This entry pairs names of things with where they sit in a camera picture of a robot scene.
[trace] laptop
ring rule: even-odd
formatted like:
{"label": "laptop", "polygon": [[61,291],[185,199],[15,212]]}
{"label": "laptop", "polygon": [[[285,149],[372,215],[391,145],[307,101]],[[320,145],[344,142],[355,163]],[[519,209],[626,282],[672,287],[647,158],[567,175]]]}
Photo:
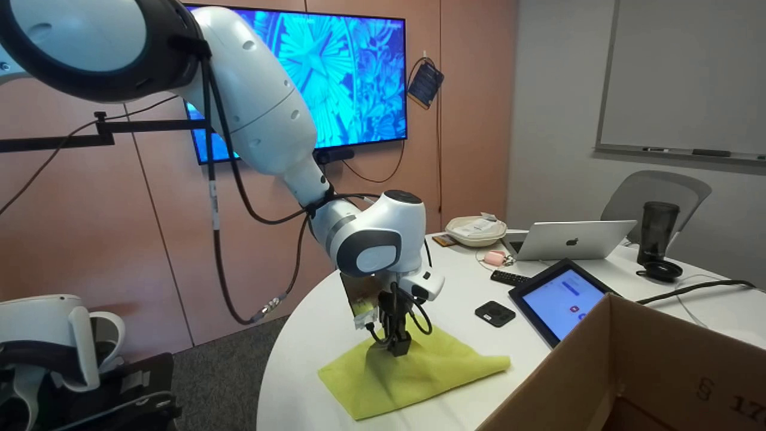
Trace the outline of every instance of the laptop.
{"label": "laptop", "polygon": [[506,242],[518,260],[604,260],[636,220],[547,220],[524,242]]}

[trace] black stand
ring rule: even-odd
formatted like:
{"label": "black stand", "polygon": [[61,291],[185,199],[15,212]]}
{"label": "black stand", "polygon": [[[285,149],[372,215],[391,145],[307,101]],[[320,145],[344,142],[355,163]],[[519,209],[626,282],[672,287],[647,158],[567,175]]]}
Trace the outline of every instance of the black stand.
{"label": "black stand", "polygon": [[111,143],[116,143],[116,133],[131,133],[131,132],[207,130],[207,119],[107,121],[106,112],[98,111],[93,115],[95,115],[95,133],[0,139],[0,152],[77,149],[77,145],[111,145]]}
{"label": "black stand", "polygon": [[411,312],[411,300],[391,287],[391,291],[379,294],[380,324],[386,332],[386,349],[393,357],[405,357],[409,352],[411,334],[408,332],[408,314]]}

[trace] chair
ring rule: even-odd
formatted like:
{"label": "chair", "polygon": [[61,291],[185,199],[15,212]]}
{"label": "chair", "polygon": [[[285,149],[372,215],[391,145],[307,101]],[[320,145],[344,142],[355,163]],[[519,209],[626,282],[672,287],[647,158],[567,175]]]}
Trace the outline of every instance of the chair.
{"label": "chair", "polygon": [[642,242],[642,212],[647,200],[670,200],[680,206],[675,220],[675,238],[688,228],[695,210],[712,196],[712,187],[678,173],[639,170],[623,179],[611,200],[607,204],[601,220],[639,220],[627,232],[630,242]]}

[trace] whiteboard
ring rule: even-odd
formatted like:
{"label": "whiteboard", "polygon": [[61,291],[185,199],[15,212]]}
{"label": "whiteboard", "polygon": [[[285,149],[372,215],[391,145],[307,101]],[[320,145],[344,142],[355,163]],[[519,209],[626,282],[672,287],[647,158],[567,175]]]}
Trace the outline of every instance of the whiteboard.
{"label": "whiteboard", "polygon": [[766,0],[618,0],[599,149],[766,163]]}

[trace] yellow towel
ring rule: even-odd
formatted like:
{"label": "yellow towel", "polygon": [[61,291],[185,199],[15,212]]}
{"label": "yellow towel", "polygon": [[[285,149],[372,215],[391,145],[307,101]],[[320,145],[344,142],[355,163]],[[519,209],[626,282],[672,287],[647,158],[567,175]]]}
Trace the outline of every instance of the yellow towel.
{"label": "yellow towel", "polygon": [[508,357],[481,357],[453,334],[433,327],[432,334],[411,330],[405,357],[366,339],[319,372],[349,416],[389,415],[478,379],[500,373]]}

